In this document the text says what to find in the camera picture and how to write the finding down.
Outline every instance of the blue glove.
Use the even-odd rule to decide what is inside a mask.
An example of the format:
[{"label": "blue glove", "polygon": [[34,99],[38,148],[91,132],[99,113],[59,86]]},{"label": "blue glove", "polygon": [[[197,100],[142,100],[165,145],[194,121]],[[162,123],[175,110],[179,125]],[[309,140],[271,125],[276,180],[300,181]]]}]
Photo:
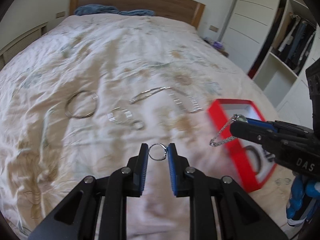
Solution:
[{"label": "blue glove", "polygon": [[[303,200],[306,196],[313,198],[310,204],[307,206],[306,211],[308,212],[298,220],[292,220],[298,210],[303,205]],[[289,225],[298,225],[309,220],[315,213],[317,207],[320,205],[320,182],[313,179],[308,179],[306,176],[298,175],[291,186],[291,194],[287,203],[286,213]]]}]

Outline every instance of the blue towel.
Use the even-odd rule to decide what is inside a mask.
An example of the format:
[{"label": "blue towel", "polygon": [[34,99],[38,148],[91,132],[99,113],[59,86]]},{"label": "blue towel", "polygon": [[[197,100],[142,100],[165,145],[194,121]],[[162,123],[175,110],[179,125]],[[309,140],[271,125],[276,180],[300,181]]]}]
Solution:
[{"label": "blue towel", "polygon": [[114,6],[107,6],[107,5],[101,5],[101,4],[88,4],[84,6],[80,6],[75,10],[75,15],[81,16],[81,15],[87,15],[87,14],[97,14],[97,13],[114,13],[114,14],[120,14],[120,15],[147,15],[147,16],[154,16],[155,12],[151,10],[133,10],[133,11],[122,11],[119,12],[119,10]]}]

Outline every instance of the metal bolt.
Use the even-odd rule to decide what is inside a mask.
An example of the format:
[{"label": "metal bolt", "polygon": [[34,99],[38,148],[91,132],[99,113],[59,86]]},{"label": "metal bolt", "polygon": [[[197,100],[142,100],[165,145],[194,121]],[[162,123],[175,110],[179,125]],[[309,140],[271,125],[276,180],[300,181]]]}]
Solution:
[{"label": "metal bolt", "polygon": [[131,169],[130,169],[129,167],[123,167],[123,168],[121,169],[121,172],[122,172],[123,174],[129,174],[130,171],[131,171]]},{"label": "metal bolt", "polygon": [[92,183],[94,178],[92,176],[86,176],[84,178],[84,183]]},{"label": "metal bolt", "polygon": [[232,178],[229,177],[229,176],[224,176],[224,177],[222,178],[222,181],[223,181],[224,183],[230,184],[230,183],[232,182]]},{"label": "metal bolt", "polygon": [[194,167],[186,167],[186,172],[187,173],[194,173],[196,169]]}]

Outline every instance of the wall outlet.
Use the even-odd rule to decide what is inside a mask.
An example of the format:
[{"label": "wall outlet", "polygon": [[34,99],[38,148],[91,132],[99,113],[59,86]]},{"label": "wall outlet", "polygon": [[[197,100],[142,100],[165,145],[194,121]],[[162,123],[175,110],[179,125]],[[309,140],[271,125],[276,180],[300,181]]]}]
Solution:
[{"label": "wall outlet", "polygon": [[210,25],[209,30],[214,31],[215,33],[217,33],[219,28]]},{"label": "wall outlet", "polygon": [[56,18],[64,17],[66,15],[66,12],[59,12],[56,13]]}]

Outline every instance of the red box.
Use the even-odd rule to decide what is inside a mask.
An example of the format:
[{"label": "red box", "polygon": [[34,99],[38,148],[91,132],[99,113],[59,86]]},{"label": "red box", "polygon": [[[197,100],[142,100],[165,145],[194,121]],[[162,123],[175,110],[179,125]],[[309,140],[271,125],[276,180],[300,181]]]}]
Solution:
[{"label": "red box", "polygon": [[[226,124],[233,114],[242,114],[247,118],[265,121],[259,109],[250,100],[217,99],[207,111],[217,131]],[[220,138],[217,138],[217,141],[231,136],[229,128],[230,127],[225,128],[220,134]],[[257,156],[250,156],[250,151],[244,149],[244,147],[248,145],[254,147],[255,153],[260,156],[260,160],[258,160]],[[242,182],[242,187],[247,192],[262,188],[276,168],[276,164],[268,161],[265,157],[261,145],[242,139],[235,139],[223,144],[223,146],[236,167]],[[254,170],[255,161],[258,162],[257,166],[261,167],[258,174]]]}]

